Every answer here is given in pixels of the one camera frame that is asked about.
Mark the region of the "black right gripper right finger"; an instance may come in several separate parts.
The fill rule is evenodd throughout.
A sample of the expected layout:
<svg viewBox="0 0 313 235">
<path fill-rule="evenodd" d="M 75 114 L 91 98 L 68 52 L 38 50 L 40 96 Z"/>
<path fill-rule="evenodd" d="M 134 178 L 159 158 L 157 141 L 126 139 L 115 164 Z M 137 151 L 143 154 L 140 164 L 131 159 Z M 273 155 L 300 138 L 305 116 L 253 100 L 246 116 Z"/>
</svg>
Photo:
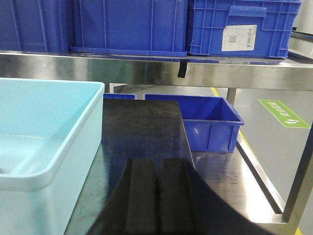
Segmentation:
<svg viewBox="0 0 313 235">
<path fill-rule="evenodd" d="M 191 164 L 164 159 L 159 173 L 162 235 L 268 235 L 210 188 Z"/>
</svg>

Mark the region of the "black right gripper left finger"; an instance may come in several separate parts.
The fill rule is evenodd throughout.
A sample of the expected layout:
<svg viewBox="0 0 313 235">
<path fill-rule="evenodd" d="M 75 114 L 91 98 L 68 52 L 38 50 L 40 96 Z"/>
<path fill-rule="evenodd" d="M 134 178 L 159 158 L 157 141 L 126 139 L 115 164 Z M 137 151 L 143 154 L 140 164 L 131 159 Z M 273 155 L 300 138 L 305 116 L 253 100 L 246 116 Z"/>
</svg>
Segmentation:
<svg viewBox="0 0 313 235">
<path fill-rule="evenodd" d="M 149 159 L 128 159 L 88 235 L 157 234 L 157 174 Z"/>
</svg>

